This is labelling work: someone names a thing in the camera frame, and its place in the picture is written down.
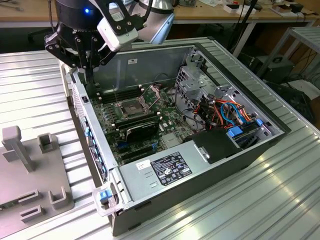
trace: workbench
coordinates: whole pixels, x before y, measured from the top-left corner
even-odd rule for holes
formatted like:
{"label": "workbench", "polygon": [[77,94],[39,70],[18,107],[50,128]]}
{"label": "workbench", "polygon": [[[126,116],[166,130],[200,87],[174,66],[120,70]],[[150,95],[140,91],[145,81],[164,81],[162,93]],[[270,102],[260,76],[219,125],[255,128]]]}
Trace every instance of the workbench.
{"label": "workbench", "polygon": [[[203,37],[164,44],[195,42],[291,132],[246,169],[116,239],[320,239],[319,130],[218,42]],[[148,46],[134,43],[132,48]],[[213,67],[208,72],[224,83]],[[58,60],[46,51],[0,55],[0,128],[12,125],[21,128],[22,141],[47,132],[57,135],[75,207],[7,239],[113,239],[108,218],[97,213],[91,197],[95,186],[68,109]]]}
{"label": "workbench", "polygon": [[[0,7],[0,28],[43,28],[50,27],[47,0],[19,0],[24,11]],[[57,24],[55,4],[52,5],[53,25]],[[319,16],[280,16],[270,9],[270,5],[261,4],[263,9],[251,15],[248,25],[239,40],[233,55],[238,56],[257,23],[301,23],[311,27]],[[174,8],[174,24],[226,24],[237,23],[239,14],[228,13],[222,5],[211,7],[197,1],[196,7],[177,6]]]}

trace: sticker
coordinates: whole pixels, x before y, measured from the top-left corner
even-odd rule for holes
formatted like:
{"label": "sticker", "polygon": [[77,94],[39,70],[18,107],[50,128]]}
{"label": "sticker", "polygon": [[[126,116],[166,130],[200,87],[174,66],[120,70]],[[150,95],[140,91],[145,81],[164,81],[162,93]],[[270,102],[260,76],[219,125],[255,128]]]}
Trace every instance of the sticker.
{"label": "sticker", "polygon": [[151,166],[163,186],[172,184],[175,181],[192,174],[188,164],[178,151],[151,162]]}
{"label": "sticker", "polygon": [[115,13],[111,14],[111,17],[113,18],[113,20],[115,20],[116,22],[123,20],[124,17],[122,16],[121,12],[117,11]]}
{"label": "sticker", "polygon": [[138,58],[129,59],[129,60],[128,60],[128,65],[129,65],[129,64],[136,64],[137,62],[138,62]]}
{"label": "sticker", "polygon": [[141,161],[141,162],[138,162],[135,165],[136,165],[136,167],[138,168],[139,171],[151,166],[149,159]]}

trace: blue connector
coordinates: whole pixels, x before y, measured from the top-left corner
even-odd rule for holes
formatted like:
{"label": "blue connector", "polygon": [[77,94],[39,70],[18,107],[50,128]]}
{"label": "blue connector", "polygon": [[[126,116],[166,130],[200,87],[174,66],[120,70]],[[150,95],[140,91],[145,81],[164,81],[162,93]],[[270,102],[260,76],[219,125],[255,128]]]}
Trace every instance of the blue connector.
{"label": "blue connector", "polygon": [[104,191],[100,192],[100,201],[104,202],[105,200],[112,197],[112,191],[111,189],[106,189]]}
{"label": "blue connector", "polygon": [[243,131],[241,130],[241,128],[240,127],[238,127],[238,126],[234,126],[234,127],[232,127],[232,128],[229,128],[229,130],[228,130],[228,134],[230,135],[230,137],[235,137],[235,136],[237,136],[237,135],[239,135],[239,134],[242,134],[243,133]]}
{"label": "blue connector", "polygon": [[84,132],[84,135],[85,135],[86,137],[89,136],[89,131],[90,131],[90,128],[87,126],[87,127],[85,128],[85,132]]}
{"label": "blue connector", "polygon": [[152,146],[153,151],[155,151],[157,149],[157,143],[153,143],[151,146]]}
{"label": "blue connector", "polygon": [[257,120],[255,120],[255,122],[261,127],[261,125],[262,124],[264,124],[264,122],[261,120],[261,119],[259,119],[259,118],[257,118]]}

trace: motherboard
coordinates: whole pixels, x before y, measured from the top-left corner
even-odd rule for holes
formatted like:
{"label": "motherboard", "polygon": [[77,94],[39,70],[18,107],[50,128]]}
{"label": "motherboard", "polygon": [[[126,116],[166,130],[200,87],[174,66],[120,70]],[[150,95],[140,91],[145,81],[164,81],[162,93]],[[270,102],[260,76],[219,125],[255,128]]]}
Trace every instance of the motherboard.
{"label": "motherboard", "polygon": [[146,89],[138,88],[131,92],[126,90],[126,94],[100,94],[91,100],[111,151],[120,165],[177,146],[195,133],[177,111],[174,91],[170,87],[152,84]]}

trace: gray plastic block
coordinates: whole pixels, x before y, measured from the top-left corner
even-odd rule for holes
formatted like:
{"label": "gray plastic block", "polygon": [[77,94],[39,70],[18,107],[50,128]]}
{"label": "gray plastic block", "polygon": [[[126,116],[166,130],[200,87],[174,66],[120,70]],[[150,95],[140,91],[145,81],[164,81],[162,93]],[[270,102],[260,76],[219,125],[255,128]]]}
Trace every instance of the gray plastic block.
{"label": "gray plastic block", "polygon": [[[2,183],[0,187],[0,206],[3,208],[3,210],[0,210],[0,239],[74,207],[75,203],[58,138],[51,135],[51,139],[55,148],[47,153],[42,153],[37,138],[23,142],[32,164],[36,167],[36,170],[30,173],[27,173],[20,160],[8,162],[3,156],[3,153],[7,150],[0,147],[0,183]],[[68,201],[64,201],[62,186]],[[51,201],[48,191],[54,194]],[[33,210],[34,212],[30,213],[34,214],[35,217],[28,218],[27,215],[20,215],[26,209],[36,206],[41,206],[41,211]],[[21,220],[23,217],[27,218],[26,222]]]}
{"label": "gray plastic block", "polygon": [[50,133],[41,134],[37,137],[39,147],[43,154],[55,150],[55,143],[52,141]]}
{"label": "gray plastic block", "polygon": [[5,143],[17,142],[21,140],[21,130],[18,126],[9,126],[2,129],[2,140]]}
{"label": "gray plastic block", "polygon": [[15,161],[19,159],[15,150],[9,150],[9,151],[3,152],[2,155],[9,163],[11,161]]}
{"label": "gray plastic block", "polygon": [[33,219],[36,219],[45,214],[45,211],[40,205],[29,208],[25,211],[20,212],[20,220],[27,223]]}
{"label": "gray plastic block", "polygon": [[1,142],[7,151],[13,150],[13,147],[11,146],[11,144],[6,144],[3,140]]}
{"label": "gray plastic block", "polygon": [[20,140],[21,131],[18,126],[9,126],[2,129],[2,141],[4,144],[6,144],[7,147],[8,145],[12,146],[28,173],[33,172],[35,167]]}
{"label": "gray plastic block", "polygon": [[61,186],[61,191],[62,191],[61,198],[58,198],[57,195],[53,195],[51,191],[48,191],[50,203],[55,210],[63,208],[69,203],[69,199],[66,194],[64,186]]}
{"label": "gray plastic block", "polygon": [[18,203],[24,206],[40,198],[42,198],[42,195],[39,193],[38,189],[36,189],[18,197]]}

